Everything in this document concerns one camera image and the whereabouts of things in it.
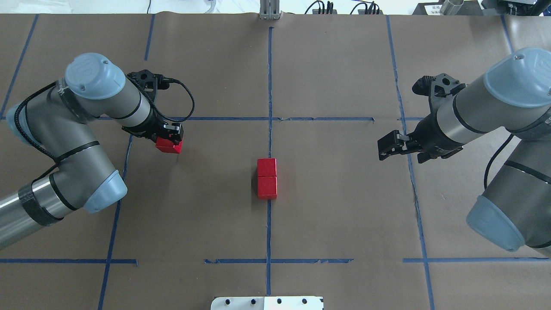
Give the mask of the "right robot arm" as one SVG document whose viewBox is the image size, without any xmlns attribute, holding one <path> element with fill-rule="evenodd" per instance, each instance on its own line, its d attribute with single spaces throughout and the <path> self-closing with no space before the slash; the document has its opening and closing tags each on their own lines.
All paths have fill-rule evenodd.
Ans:
<svg viewBox="0 0 551 310">
<path fill-rule="evenodd" d="M 417 154 L 418 163 L 449 158 L 483 135 L 508 137 L 490 158 L 484 191 L 466 216 L 470 229 L 508 252 L 526 246 L 550 257 L 551 53 L 513 52 L 471 83 L 446 73 L 423 76 L 412 92 L 430 113 L 410 133 L 378 140 L 378 159 Z"/>
</svg>

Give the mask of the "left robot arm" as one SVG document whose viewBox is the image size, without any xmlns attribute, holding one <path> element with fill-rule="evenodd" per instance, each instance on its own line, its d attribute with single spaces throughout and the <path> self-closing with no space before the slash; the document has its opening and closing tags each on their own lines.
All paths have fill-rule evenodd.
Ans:
<svg viewBox="0 0 551 310">
<path fill-rule="evenodd" d="M 73 211 L 97 213 L 127 194 L 127 186 L 89 123 L 106 115 L 135 137 L 163 152 L 179 153 L 181 121 L 155 105 L 158 90 L 177 79 L 152 73 L 123 73 L 106 56 L 77 56 L 56 80 L 12 107 L 12 133 L 53 160 L 54 165 L 1 200 L 1 248 L 59 223 Z"/>
</svg>

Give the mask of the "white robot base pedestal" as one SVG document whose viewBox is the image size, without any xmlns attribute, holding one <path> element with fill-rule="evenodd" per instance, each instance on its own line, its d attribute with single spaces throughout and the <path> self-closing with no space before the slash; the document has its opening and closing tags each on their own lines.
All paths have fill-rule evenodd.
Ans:
<svg viewBox="0 0 551 310">
<path fill-rule="evenodd" d="M 211 310 L 323 310 L 324 301 L 318 296 L 249 296 L 219 297 Z"/>
</svg>

